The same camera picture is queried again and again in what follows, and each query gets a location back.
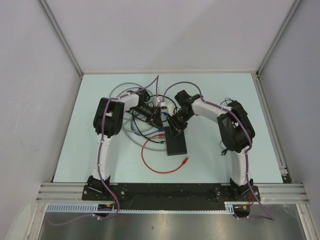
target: white wall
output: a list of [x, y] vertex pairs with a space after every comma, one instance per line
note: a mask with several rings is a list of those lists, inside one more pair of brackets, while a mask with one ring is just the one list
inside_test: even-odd
[[47, 0], [85, 73], [255, 71], [294, 0]]
[[80, 78], [36, 0], [0, 3], [0, 239], [50, 180]]
[[320, 223], [320, 1], [302, 1], [261, 81], [294, 180]]

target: blue cable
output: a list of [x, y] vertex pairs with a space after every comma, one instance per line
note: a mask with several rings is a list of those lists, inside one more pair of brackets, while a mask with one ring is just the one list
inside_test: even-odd
[[[133, 121], [131, 121], [131, 130], [134, 131]], [[158, 132], [163, 132], [163, 130], [162, 130], [162, 129], [158, 129], [157, 131], [154, 131], [154, 132], [145, 134], [145, 136], [150, 136], [150, 135], [155, 134], [155, 133], [158, 133]], [[142, 137], [139, 133], [136, 133], [135, 131], [134, 131], [133, 133], [134, 133], [135, 135], [138, 135], [138, 136]]]

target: shiny floor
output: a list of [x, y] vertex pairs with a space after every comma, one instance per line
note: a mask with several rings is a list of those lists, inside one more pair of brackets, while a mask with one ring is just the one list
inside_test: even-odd
[[[236, 220], [217, 214], [120, 214], [114, 219], [97, 220], [91, 216], [64, 226], [82, 214], [46, 213], [39, 240], [305, 240], [295, 205], [269, 205], [276, 221]], [[263, 214], [258, 205], [252, 215]]]

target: red cable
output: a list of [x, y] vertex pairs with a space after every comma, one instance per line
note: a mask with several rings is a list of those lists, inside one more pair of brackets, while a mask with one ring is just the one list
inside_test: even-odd
[[[165, 135], [164, 133], [160, 133], [160, 134], [154, 135], [154, 136], [152, 136], [152, 137], [150, 137], [150, 138], [152, 139], [152, 138], [155, 138], [155, 137], [163, 137], [164, 135]], [[187, 162], [188, 159], [189, 159], [189, 157], [185, 158], [185, 159], [183, 160], [183, 162], [181, 163], [181, 165], [180, 165], [179, 167], [177, 167], [176, 169], [174, 169], [174, 170], [171, 170], [171, 171], [156, 171], [156, 170], [152, 169], [151, 167], [149, 167], [149, 165], [146, 163], [145, 158], [144, 158], [144, 149], [145, 149], [145, 146], [147, 145], [148, 142], [149, 142], [149, 140], [147, 140], [147, 141], [144, 143], [143, 148], [141, 149], [142, 161], [143, 161], [144, 165], [146, 165], [146, 167], [147, 167], [148, 169], [150, 169], [151, 171], [153, 171], [153, 172], [155, 172], [155, 173], [157, 173], [157, 174], [170, 174], [170, 173], [173, 173], [173, 172], [179, 170], [183, 165], [185, 165], [186, 162]]]

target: light blue table surface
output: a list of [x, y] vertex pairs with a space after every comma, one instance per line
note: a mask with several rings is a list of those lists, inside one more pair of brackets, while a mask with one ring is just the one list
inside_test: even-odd
[[[156, 74], [86, 74], [67, 130], [62, 152], [57, 165], [54, 182], [84, 183], [91, 175], [97, 161], [98, 142], [93, 127], [93, 119], [100, 98], [108, 97], [111, 90], [125, 82], [148, 85]], [[276, 155], [272, 146], [267, 125], [256, 93], [254, 82], [249, 73], [201, 73], [201, 74], [161, 74], [158, 91], [180, 81], [197, 84], [203, 96], [220, 104], [225, 98], [239, 101], [255, 130], [253, 148], [249, 154], [250, 170], [255, 183], [282, 183]], [[131, 87], [119, 87], [113, 97]], [[149, 88], [155, 93], [156, 86]], [[180, 84], [171, 88], [167, 94], [174, 99], [177, 92], [186, 90], [191, 96], [198, 90], [190, 84]], [[145, 123], [139, 123], [143, 129]], [[145, 139], [131, 133], [141, 144]], [[114, 138], [111, 159], [111, 182], [115, 183], [228, 183], [232, 167], [231, 157], [227, 153], [221, 156], [219, 127], [213, 121], [202, 116], [193, 116], [185, 130], [188, 162], [177, 172], [158, 174], [150, 171], [141, 159], [141, 148], [131, 142], [123, 129]], [[151, 148], [164, 148], [164, 145], [149, 143]], [[145, 150], [148, 164], [158, 171], [177, 168], [184, 155], [167, 156], [166, 152]]]

